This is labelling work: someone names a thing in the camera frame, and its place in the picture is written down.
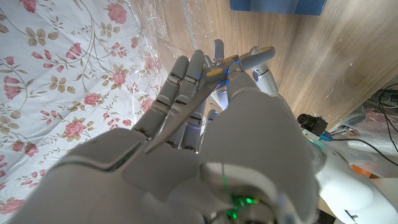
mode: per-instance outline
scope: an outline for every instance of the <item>floral bedsheet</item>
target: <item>floral bedsheet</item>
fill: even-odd
[[[165,78],[123,0],[0,2],[0,223],[79,143],[131,128]]]

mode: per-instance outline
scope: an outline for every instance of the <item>wood grain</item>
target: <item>wood grain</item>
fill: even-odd
[[[224,41],[226,57],[255,45],[275,47],[269,67],[280,94],[296,116],[323,116],[329,128],[398,74],[395,0],[327,1],[321,16],[232,11],[228,0],[187,0],[187,5],[206,54],[212,54],[215,38]],[[185,21],[178,22],[174,30],[189,38]],[[184,42],[171,45],[193,51]]]

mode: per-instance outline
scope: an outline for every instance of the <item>white robotic hand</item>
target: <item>white robotic hand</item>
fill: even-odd
[[[273,55],[180,57],[133,130],[77,146],[10,223],[313,223],[308,141],[284,99],[245,73]],[[204,101],[224,87],[228,108],[201,139]]]

